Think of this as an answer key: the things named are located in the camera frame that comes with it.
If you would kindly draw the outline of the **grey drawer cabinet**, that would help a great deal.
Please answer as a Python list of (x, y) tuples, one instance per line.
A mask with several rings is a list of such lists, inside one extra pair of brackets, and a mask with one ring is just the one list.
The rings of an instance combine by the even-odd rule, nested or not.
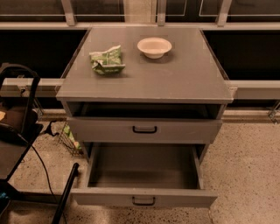
[[(146, 38), (168, 40), (172, 48), (160, 59), (149, 59), (137, 48)], [(117, 74), (99, 75), (89, 54), (111, 46), (122, 48), (125, 68)], [(220, 69), (199, 29), (178, 27), (94, 27), (84, 41), (57, 94), (67, 119), (83, 103), (167, 103), (211, 105), (221, 120), (233, 100)], [(211, 143), (186, 143), (204, 157)]]

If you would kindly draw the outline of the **grey drawer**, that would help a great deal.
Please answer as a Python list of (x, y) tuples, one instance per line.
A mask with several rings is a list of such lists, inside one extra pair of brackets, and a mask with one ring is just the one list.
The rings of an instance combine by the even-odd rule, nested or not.
[(184, 144), (101, 143), (92, 148), (81, 205), (206, 207), (217, 199), (204, 187), (196, 150)]
[(67, 119), (82, 142), (210, 144), (221, 120), (211, 105), (167, 103), (83, 103)]

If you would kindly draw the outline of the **grey top drawer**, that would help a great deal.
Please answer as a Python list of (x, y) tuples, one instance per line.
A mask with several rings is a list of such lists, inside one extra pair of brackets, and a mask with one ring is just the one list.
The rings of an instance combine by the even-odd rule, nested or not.
[(221, 120), (211, 105), (167, 103), (83, 103), (67, 119), (82, 142), (210, 144)]

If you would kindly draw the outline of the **metal floor bracket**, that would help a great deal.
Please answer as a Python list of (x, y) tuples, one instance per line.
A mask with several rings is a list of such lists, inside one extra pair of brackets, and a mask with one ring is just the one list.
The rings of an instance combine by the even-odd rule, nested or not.
[(280, 111), (280, 101), (276, 101), (274, 106), (271, 108), (271, 110), (268, 113), (269, 119), (274, 123), (278, 124), (278, 121), (276, 119), (277, 112)]

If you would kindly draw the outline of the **white bowl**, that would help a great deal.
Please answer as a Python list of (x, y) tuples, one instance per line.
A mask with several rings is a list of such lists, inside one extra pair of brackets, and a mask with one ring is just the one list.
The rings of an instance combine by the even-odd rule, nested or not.
[(137, 48), (149, 59), (160, 59), (172, 49), (172, 44), (164, 38), (144, 38)]

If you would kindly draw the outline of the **green crumpled snack bag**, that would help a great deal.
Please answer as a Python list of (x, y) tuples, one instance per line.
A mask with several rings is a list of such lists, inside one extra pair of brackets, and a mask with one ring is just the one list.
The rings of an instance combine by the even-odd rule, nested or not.
[(118, 74), (125, 68), (120, 45), (104, 52), (91, 52), (89, 58), (92, 69), (98, 74)]

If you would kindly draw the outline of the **black floor pole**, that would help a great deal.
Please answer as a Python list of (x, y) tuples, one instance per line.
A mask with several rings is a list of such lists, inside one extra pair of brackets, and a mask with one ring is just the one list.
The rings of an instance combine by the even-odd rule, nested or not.
[(60, 223), (60, 218), (61, 218), (61, 216), (64, 212), (64, 208), (65, 208), (65, 205), (67, 203), (67, 199), (68, 199), (69, 193), (71, 191), (74, 179), (78, 176), (78, 168), (79, 168), (79, 164), (74, 163), (73, 167), (72, 167), (72, 170), (69, 174), (68, 180), (66, 182), (66, 186), (64, 188), (64, 191), (63, 191), (62, 195), (60, 196), (59, 204), (57, 206), (55, 215), (52, 219), (52, 224), (59, 224)]

